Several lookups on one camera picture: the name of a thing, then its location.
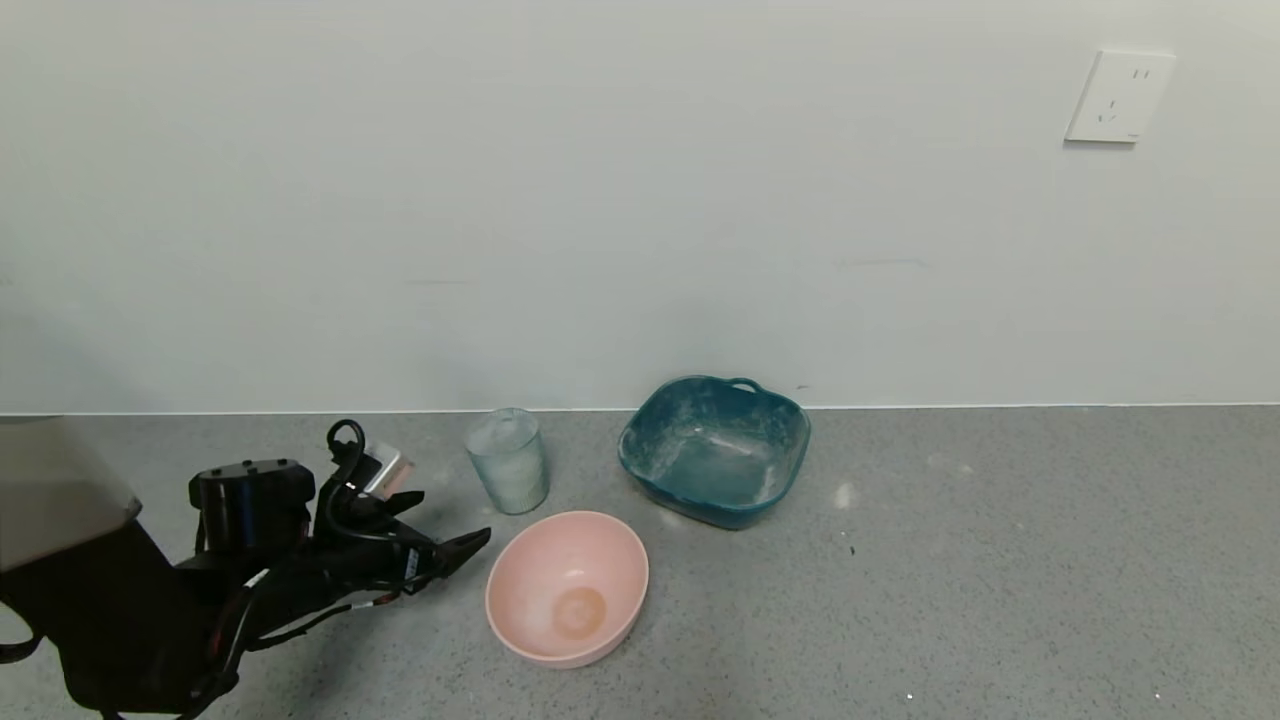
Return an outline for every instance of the gray floor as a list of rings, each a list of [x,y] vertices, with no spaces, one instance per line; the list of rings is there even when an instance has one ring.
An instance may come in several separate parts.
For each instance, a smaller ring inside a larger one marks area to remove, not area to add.
[[[1280,409],[814,413],[809,459],[728,533],[639,495],[626,414],[544,415],[552,496],[488,506],[458,415],[365,418],[419,461],[430,534],[492,546],[406,602],[250,656],[209,717],[1229,719],[1280,715]],[[84,419],[173,559],[186,480],[246,456],[328,471],[330,418]],[[596,665],[543,670],[485,623],[497,552],[529,523],[611,512],[649,548],[649,598]],[[0,641],[19,633],[0,611]],[[91,717],[55,652],[0,669],[0,716]]]

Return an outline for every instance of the plastic cup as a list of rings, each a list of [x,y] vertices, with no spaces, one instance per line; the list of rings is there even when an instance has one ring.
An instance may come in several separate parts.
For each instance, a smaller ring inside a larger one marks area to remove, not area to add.
[[[527,410],[486,413],[471,427],[467,454],[494,507],[507,515],[529,512],[547,500],[550,483],[538,419]]]

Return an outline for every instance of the electrical outlet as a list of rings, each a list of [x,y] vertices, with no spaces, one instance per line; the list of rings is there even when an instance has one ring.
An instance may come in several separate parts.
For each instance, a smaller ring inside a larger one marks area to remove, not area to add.
[[[1155,53],[1098,53],[1066,140],[1138,142],[1176,63],[1174,55]]]

